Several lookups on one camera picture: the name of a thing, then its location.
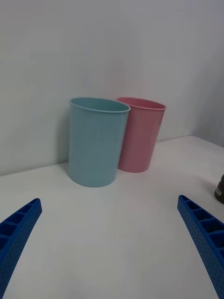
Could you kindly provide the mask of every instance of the brown object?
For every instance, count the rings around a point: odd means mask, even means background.
[[[215,197],[218,201],[224,204],[224,175],[221,178],[221,181],[218,183],[218,187],[215,190]]]

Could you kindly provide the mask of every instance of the cup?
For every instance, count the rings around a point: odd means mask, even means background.
[[[70,100],[69,176],[88,187],[113,182],[130,107],[114,100]]]
[[[137,98],[118,98],[117,101],[131,107],[118,168],[143,172],[149,168],[166,107]]]

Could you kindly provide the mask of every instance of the white table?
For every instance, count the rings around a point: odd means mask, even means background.
[[[0,222],[36,197],[43,208],[4,299],[217,299],[177,200],[224,221],[213,196],[223,148],[159,142],[148,171],[102,188],[72,182],[66,166],[0,177]]]

